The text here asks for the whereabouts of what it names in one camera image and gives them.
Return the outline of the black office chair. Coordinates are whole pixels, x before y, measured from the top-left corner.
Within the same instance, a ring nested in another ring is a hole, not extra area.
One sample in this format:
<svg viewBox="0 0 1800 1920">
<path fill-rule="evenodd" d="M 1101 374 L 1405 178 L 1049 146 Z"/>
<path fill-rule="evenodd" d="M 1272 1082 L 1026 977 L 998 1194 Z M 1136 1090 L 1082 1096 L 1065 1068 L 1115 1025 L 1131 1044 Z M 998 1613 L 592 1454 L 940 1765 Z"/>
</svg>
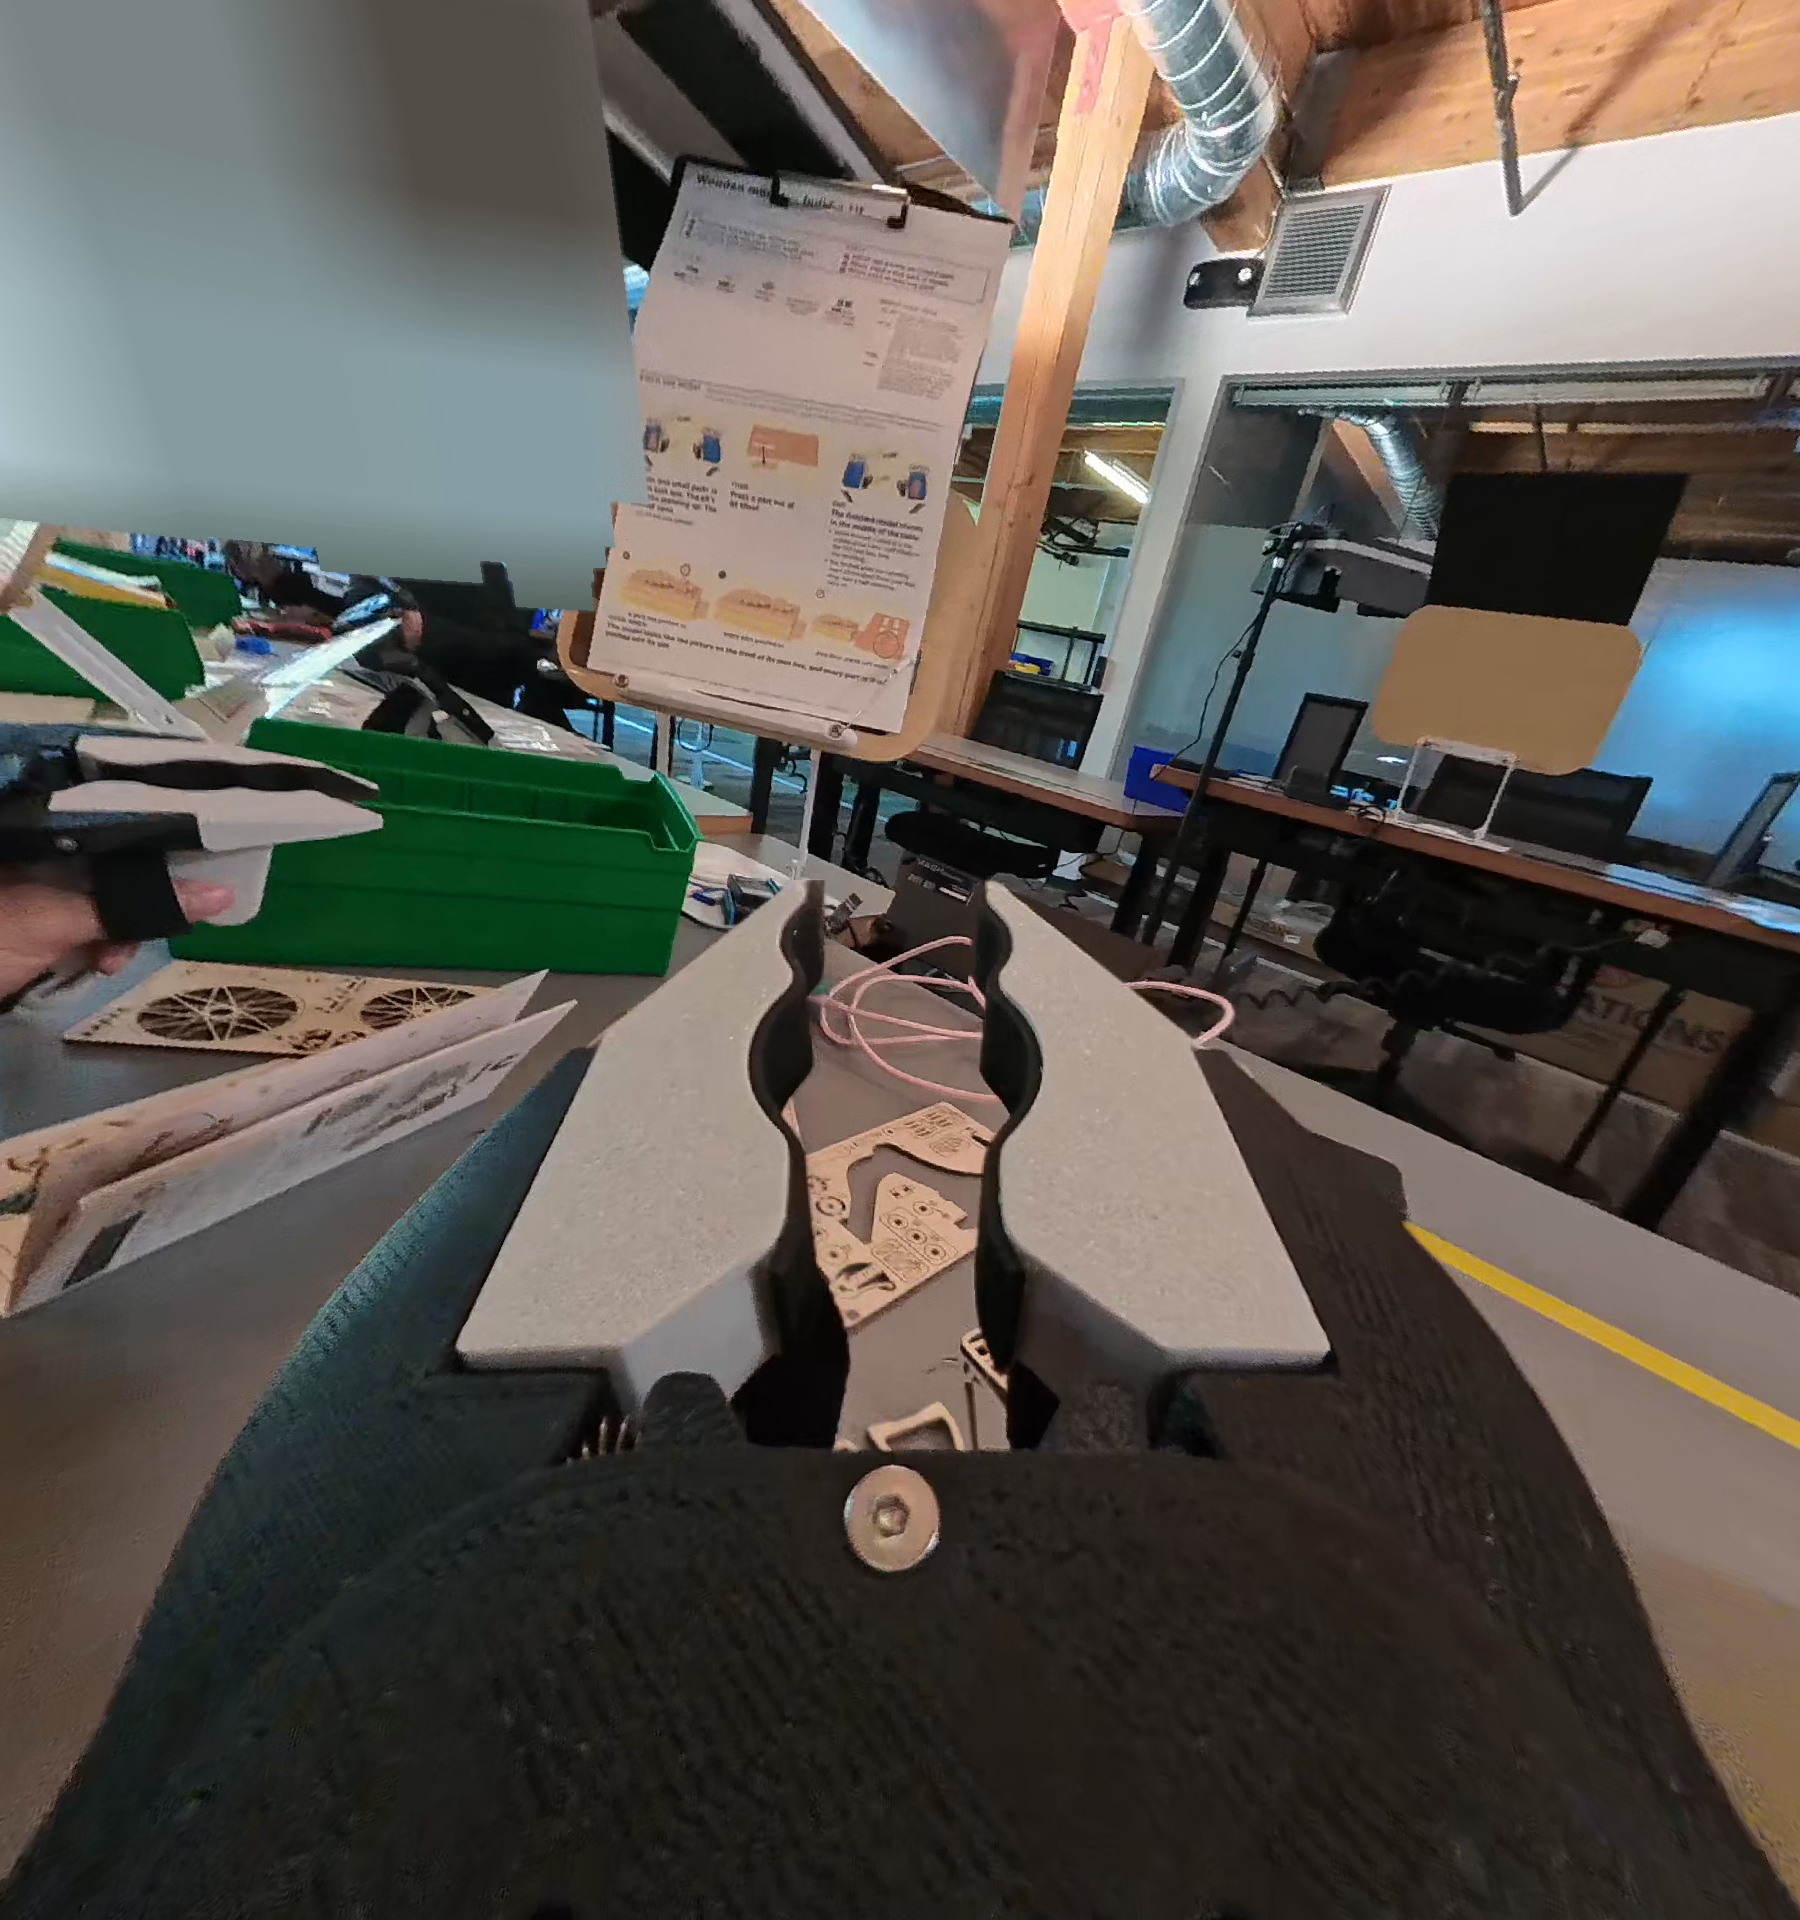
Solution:
<svg viewBox="0 0 1800 1920">
<path fill-rule="evenodd" d="M 1377 1066 L 1334 1073 L 1345 1090 L 1376 1102 L 1394 1093 L 1421 1033 L 1552 1033 L 1599 971 L 1595 955 L 1580 948 L 1518 938 L 1464 882 L 1405 868 L 1347 888 L 1316 936 L 1316 959 L 1332 973 L 1324 994 L 1356 998 L 1388 1020 Z"/>
</svg>

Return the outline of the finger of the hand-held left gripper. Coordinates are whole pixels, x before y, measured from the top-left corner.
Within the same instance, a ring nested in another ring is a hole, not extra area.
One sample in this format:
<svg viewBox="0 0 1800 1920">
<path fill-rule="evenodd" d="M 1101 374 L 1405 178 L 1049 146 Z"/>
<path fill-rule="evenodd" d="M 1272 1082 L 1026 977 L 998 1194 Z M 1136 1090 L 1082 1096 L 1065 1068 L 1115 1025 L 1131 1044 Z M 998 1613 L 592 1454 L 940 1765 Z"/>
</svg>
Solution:
<svg viewBox="0 0 1800 1920">
<path fill-rule="evenodd" d="M 190 823 L 202 851 L 270 850 L 374 833 L 382 817 L 323 792 L 253 787 L 75 785 L 48 799 L 55 819 L 75 814 L 172 817 Z"/>
<path fill-rule="evenodd" d="M 175 792 L 248 790 L 370 799 L 379 785 L 327 762 L 211 742 L 78 742 L 81 781 L 127 781 Z"/>
</svg>

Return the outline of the long wooden desk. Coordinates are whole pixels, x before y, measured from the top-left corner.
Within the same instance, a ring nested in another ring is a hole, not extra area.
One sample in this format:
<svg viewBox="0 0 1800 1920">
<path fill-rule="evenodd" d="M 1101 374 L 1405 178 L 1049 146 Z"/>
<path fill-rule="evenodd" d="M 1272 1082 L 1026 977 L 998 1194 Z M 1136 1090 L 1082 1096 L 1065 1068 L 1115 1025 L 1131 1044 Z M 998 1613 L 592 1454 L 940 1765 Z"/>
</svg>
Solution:
<svg viewBox="0 0 1800 1920">
<path fill-rule="evenodd" d="M 1165 764 L 1158 787 L 1189 792 L 1197 769 Z M 1272 867 L 1298 871 L 1328 845 L 1387 850 L 1471 872 L 1514 881 L 1552 896 L 1590 899 L 1623 915 L 1697 929 L 1800 959 L 1800 909 L 1768 899 L 1730 896 L 1674 877 L 1605 862 L 1572 860 L 1549 850 L 1471 840 L 1430 826 L 1409 826 L 1371 808 L 1332 808 L 1293 799 L 1247 779 L 1213 777 L 1203 812 L 1213 812 L 1226 851 L 1254 853 Z"/>
</svg>

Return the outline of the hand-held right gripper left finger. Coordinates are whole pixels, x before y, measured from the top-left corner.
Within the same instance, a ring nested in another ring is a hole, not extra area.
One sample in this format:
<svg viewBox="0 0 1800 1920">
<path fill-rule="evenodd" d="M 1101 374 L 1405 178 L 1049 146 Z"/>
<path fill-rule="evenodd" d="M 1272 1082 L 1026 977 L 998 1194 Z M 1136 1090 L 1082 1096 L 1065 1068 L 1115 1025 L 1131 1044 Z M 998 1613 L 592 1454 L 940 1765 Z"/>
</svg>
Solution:
<svg viewBox="0 0 1800 1920">
<path fill-rule="evenodd" d="M 786 882 L 609 1026 L 463 1321 L 478 1373 L 602 1373 L 637 1417 L 710 1378 L 758 1444 L 834 1444 L 847 1336 L 790 1119 L 823 888 Z"/>
</svg>

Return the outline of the grey vent grille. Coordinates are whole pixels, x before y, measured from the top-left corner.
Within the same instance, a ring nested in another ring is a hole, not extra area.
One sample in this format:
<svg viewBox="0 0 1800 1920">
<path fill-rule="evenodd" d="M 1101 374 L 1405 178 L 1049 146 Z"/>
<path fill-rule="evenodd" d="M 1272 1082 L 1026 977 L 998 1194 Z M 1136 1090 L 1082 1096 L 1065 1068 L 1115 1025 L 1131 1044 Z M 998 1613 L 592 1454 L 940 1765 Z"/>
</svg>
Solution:
<svg viewBox="0 0 1800 1920">
<path fill-rule="evenodd" d="M 1391 185 L 1288 194 L 1272 224 L 1254 320 L 1339 318 L 1350 309 Z"/>
</svg>

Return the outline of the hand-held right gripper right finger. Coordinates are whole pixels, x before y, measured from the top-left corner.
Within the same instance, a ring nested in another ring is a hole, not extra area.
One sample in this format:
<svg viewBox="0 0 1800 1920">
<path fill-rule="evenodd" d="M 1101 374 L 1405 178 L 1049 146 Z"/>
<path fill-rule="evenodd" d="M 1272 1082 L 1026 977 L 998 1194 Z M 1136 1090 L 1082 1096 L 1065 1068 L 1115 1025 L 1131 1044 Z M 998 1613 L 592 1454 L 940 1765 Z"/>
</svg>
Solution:
<svg viewBox="0 0 1800 1920">
<path fill-rule="evenodd" d="M 1205 1076 L 1209 1056 L 1010 888 L 977 903 L 985 1150 L 974 1299 L 1010 1447 L 1109 1386 L 1151 1438 L 1205 1373 L 1329 1344 Z"/>
</svg>

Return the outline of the grey device on tripod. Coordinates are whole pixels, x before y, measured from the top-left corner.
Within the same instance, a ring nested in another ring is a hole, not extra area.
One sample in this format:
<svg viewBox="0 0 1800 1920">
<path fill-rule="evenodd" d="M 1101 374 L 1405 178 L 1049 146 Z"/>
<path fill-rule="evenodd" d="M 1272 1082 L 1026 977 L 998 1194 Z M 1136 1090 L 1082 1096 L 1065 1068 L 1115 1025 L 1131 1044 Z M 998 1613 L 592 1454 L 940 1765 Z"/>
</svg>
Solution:
<svg viewBox="0 0 1800 1920">
<path fill-rule="evenodd" d="M 1426 602 L 1431 540 L 1356 540 L 1308 522 L 1276 527 L 1250 591 L 1334 613 L 1405 616 Z"/>
</svg>

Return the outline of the folded instruction booklet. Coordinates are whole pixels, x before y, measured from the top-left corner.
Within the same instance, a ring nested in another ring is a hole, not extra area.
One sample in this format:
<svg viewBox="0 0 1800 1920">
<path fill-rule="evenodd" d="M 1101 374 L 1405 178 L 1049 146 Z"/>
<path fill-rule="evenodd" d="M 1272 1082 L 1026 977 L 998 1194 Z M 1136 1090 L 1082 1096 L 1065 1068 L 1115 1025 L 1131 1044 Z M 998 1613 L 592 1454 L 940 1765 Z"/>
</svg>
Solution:
<svg viewBox="0 0 1800 1920">
<path fill-rule="evenodd" d="M 489 1100 L 574 1008 L 543 980 L 0 1141 L 0 1314 Z"/>
</svg>

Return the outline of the wooden model part sheet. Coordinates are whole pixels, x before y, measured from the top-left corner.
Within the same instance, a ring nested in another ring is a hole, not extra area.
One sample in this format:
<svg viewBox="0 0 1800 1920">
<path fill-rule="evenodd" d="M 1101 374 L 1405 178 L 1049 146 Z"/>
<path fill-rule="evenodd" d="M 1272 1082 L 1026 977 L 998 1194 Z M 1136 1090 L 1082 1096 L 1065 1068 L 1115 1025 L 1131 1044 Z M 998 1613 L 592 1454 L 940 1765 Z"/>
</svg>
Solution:
<svg viewBox="0 0 1800 1920">
<path fill-rule="evenodd" d="M 950 1100 L 868 1126 L 806 1154 L 816 1266 L 852 1331 L 977 1248 L 964 1208 L 919 1173 L 880 1173 L 871 1226 L 855 1230 L 852 1170 L 880 1150 L 926 1172 L 978 1176 L 992 1131 Z"/>
</svg>

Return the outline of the silver ventilation duct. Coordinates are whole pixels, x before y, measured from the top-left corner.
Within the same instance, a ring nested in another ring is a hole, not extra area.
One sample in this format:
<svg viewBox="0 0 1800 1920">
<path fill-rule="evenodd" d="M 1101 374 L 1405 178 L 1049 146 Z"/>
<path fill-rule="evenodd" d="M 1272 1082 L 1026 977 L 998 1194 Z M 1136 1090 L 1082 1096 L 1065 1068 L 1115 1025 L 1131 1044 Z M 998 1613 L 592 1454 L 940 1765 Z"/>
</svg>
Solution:
<svg viewBox="0 0 1800 1920">
<path fill-rule="evenodd" d="M 1215 212 L 1266 156 L 1277 88 L 1238 3 L 1121 2 L 1178 115 L 1136 146 L 1115 222 L 1178 227 Z"/>
</svg>

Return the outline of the black tripod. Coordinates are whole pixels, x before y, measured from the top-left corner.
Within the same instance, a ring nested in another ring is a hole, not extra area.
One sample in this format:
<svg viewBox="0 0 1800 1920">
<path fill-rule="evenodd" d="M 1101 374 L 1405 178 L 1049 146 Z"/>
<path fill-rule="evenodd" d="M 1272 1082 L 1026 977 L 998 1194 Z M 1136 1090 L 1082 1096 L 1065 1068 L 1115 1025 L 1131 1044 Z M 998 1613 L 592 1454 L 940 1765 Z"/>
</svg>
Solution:
<svg viewBox="0 0 1800 1920">
<path fill-rule="evenodd" d="M 1231 659 L 1234 660 L 1233 682 L 1229 685 L 1221 709 L 1217 710 L 1217 721 L 1208 738 L 1208 746 L 1198 769 L 1194 773 L 1192 785 L 1189 790 L 1189 803 L 1180 817 L 1180 823 L 1171 834 L 1167 851 L 1164 853 L 1158 888 L 1153 894 L 1151 905 L 1141 927 L 1141 940 L 1151 948 L 1161 931 L 1165 907 L 1171 899 L 1175 881 L 1178 871 L 1189 862 L 1191 845 L 1197 833 L 1201 811 L 1205 805 L 1205 787 L 1212 782 L 1217 769 L 1217 761 L 1226 742 L 1226 736 L 1233 727 L 1234 714 L 1242 701 L 1245 685 L 1254 671 L 1262 639 L 1270 621 L 1272 607 L 1287 585 L 1288 573 L 1297 561 L 1297 550 L 1310 538 L 1310 524 L 1302 520 L 1288 520 L 1276 525 L 1264 541 L 1264 580 L 1258 588 L 1259 599 L 1254 611 L 1254 616 L 1247 622 L 1245 636 L 1234 645 Z"/>
</svg>

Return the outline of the wooden sheet with wheel cutouts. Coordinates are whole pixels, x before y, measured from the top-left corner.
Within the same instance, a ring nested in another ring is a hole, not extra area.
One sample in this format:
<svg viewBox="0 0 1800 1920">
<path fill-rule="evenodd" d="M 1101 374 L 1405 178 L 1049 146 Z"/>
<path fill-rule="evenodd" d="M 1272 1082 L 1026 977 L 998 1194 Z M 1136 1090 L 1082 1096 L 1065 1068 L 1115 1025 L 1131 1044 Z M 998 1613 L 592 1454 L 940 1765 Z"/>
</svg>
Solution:
<svg viewBox="0 0 1800 1920">
<path fill-rule="evenodd" d="M 486 987 L 171 962 L 70 1025 L 69 1043 L 290 1058 L 323 1051 L 486 994 Z"/>
</svg>

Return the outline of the printed instruction paper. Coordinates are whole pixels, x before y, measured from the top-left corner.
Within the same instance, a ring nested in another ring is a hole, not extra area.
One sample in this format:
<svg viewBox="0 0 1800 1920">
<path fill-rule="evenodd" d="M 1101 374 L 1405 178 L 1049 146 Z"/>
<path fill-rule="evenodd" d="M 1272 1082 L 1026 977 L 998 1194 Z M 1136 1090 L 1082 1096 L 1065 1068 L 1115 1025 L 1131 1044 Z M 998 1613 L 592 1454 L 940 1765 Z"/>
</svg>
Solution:
<svg viewBox="0 0 1800 1920">
<path fill-rule="evenodd" d="M 898 738 L 1010 238 L 941 194 L 679 160 L 633 321 L 645 496 L 571 668 L 782 738 Z"/>
</svg>

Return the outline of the beige board on clear stand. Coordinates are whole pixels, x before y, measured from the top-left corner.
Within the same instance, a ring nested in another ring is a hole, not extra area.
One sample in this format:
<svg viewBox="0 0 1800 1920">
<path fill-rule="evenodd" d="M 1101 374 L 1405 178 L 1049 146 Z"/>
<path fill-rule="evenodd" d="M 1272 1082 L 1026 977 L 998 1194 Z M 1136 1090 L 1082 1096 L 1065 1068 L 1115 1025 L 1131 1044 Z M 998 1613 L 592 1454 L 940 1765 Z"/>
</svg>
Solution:
<svg viewBox="0 0 1800 1920">
<path fill-rule="evenodd" d="M 1485 814 L 1465 829 L 1482 841 L 1513 773 L 1592 764 L 1641 659 L 1623 622 L 1439 605 L 1407 615 L 1370 707 L 1382 742 L 1413 748 L 1392 820 L 1461 838 L 1413 799 L 1428 796 L 1439 761 L 1470 761 L 1494 770 Z"/>
</svg>

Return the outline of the black angled stand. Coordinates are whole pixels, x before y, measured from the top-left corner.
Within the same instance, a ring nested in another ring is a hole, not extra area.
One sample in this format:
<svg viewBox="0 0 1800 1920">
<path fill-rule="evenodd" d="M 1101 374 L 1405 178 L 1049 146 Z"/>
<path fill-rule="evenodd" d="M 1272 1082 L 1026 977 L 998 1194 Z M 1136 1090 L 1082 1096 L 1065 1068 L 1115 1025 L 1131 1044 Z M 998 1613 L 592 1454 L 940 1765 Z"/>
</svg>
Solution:
<svg viewBox="0 0 1800 1920">
<path fill-rule="evenodd" d="M 370 668 L 363 683 L 379 698 L 360 721 L 360 731 L 402 736 L 459 746 L 492 746 L 491 721 L 438 672 L 418 666 L 410 672 Z"/>
</svg>

